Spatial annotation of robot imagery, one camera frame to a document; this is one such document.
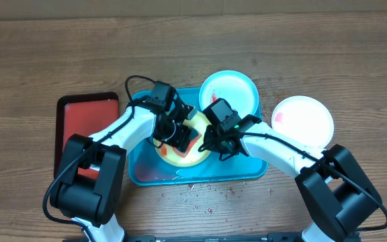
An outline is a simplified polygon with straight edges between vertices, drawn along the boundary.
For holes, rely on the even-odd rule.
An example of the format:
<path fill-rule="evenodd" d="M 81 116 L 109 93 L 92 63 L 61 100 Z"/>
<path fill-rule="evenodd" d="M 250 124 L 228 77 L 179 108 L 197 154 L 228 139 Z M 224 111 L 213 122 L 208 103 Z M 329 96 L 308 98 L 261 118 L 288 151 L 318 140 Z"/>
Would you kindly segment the green and pink sponge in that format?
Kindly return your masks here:
<path fill-rule="evenodd" d="M 163 159 L 164 158 L 170 159 L 170 160 L 184 159 L 189 154 L 192 147 L 198 142 L 200 138 L 201 138 L 201 134 L 197 130 L 193 129 L 191 131 L 191 134 L 189 135 L 189 144 L 185 152 L 181 152 L 175 147 L 164 144 L 161 148 L 157 148 L 157 153 Z"/>

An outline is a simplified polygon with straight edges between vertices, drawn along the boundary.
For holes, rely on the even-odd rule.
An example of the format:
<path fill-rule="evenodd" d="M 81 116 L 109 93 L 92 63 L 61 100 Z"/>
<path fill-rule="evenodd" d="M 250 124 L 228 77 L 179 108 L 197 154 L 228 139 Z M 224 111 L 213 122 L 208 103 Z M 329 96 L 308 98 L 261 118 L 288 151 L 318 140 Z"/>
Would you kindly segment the yellow-green plate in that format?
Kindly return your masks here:
<path fill-rule="evenodd" d="M 192 147 L 189 154 L 184 159 L 180 160 L 163 159 L 158 153 L 157 154 L 170 165 L 176 167 L 191 167 L 204 161 L 210 154 L 210 151 L 198 151 L 199 147 L 203 144 L 206 127 L 210 125 L 210 122 L 203 113 L 197 112 L 191 120 L 184 120 L 183 125 L 186 125 L 191 131 L 195 129 L 201 134 L 201 138 Z"/>

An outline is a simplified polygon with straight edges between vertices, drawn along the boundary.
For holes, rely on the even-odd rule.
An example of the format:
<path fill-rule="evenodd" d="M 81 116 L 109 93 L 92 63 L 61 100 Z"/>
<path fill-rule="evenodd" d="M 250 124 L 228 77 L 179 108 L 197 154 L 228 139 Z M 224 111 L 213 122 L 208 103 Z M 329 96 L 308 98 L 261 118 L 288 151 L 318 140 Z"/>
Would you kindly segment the light blue plate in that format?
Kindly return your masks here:
<path fill-rule="evenodd" d="M 218 71 L 203 82 L 199 92 L 201 110 L 207 108 L 218 98 L 225 99 L 241 118 L 247 114 L 261 117 L 257 87 L 248 76 L 241 72 Z"/>

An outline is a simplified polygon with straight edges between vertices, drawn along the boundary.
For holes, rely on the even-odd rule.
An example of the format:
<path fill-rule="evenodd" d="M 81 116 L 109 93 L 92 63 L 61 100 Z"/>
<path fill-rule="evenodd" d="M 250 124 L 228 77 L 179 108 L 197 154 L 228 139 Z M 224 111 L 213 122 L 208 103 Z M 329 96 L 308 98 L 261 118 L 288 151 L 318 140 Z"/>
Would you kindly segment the white plate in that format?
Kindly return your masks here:
<path fill-rule="evenodd" d="M 281 101 L 271 117 L 272 128 L 300 143 L 325 148 L 334 134 L 333 117 L 318 100 L 296 95 Z"/>

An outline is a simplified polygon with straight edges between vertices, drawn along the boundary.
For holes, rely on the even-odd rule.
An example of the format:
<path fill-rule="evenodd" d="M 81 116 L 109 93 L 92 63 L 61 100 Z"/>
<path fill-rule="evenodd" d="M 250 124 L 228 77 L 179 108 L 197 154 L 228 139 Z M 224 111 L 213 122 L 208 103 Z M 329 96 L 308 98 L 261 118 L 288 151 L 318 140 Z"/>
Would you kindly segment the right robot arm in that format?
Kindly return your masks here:
<path fill-rule="evenodd" d="M 308 147 L 262 121 L 222 131 L 209 125 L 198 149 L 220 160 L 242 153 L 278 168 L 296 182 L 312 222 L 294 241 L 357 241 L 360 231 L 387 228 L 387 209 L 354 156 L 341 145 Z"/>

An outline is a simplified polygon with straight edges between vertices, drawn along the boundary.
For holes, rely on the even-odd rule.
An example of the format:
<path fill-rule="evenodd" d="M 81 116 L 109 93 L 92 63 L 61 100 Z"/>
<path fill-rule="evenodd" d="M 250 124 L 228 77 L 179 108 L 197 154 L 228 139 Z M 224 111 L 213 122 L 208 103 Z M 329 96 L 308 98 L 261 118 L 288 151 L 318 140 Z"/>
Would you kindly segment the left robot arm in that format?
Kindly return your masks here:
<path fill-rule="evenodd" d="M 46 217 L 80 227 L 85 241 L 123 241 L 125 232 L 115 209 L 127 155 L 149 137 L 185 151 L 191 130 L 183 122 L 195 114 L 196 109 L 187 104 L 165 108 L 130 102 L 104 130 L 91 136 L 72 135 L 44 195 Z"/>

